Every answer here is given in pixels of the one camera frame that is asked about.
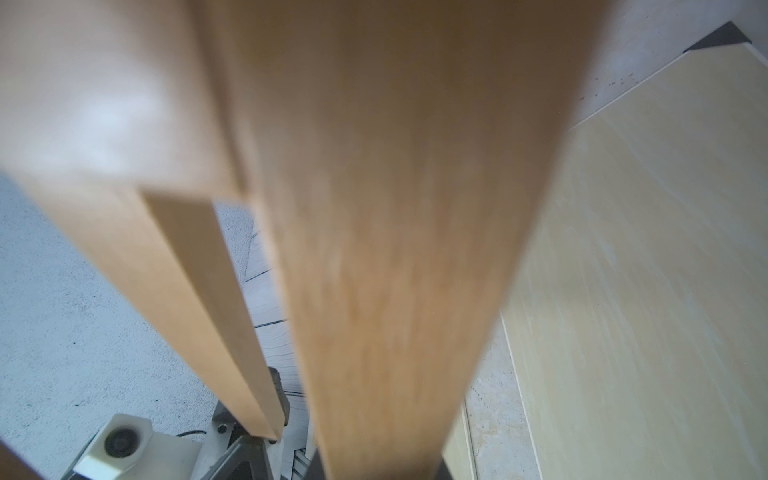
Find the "light wooden board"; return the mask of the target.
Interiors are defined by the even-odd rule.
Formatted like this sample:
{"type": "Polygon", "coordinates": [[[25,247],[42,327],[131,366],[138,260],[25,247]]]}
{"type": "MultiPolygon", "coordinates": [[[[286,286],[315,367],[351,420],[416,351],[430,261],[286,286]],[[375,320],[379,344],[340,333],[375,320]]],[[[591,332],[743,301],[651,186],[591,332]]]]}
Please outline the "light wooden board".
{"type": "Polygon", "coordinates": [[[767,62],[727,22],[579,122],[456,478],[767,475],[767,62]]]}

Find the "wooden easel being assembled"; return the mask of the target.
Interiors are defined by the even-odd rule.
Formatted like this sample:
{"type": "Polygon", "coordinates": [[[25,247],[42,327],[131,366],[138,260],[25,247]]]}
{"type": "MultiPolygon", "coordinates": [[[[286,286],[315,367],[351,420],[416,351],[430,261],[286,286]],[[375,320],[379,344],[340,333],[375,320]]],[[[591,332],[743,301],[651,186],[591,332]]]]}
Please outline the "wooden easel being assembled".
{"type": "Polygon", "coordinates": [[[254,435],[254,209],[330,479],[430,479],[607,1],[5,1],[1,168],[254,435]]]}

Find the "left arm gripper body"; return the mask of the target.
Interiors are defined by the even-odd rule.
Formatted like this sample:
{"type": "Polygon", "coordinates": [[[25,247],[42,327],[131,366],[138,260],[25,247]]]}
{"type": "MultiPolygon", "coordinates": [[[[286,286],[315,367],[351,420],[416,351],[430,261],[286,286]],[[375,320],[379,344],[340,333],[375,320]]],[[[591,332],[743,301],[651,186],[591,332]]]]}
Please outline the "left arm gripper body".
{"type": "Polygon", "coordinates": [[[298,460],[308,443],[309,413],[303,397],[287,392],[275,368],[270,369],[283,412],[287,415],[278,441],[249,434],[219,402],[197,457],[199,479],[301,479],[309,460],[298,460]]]}

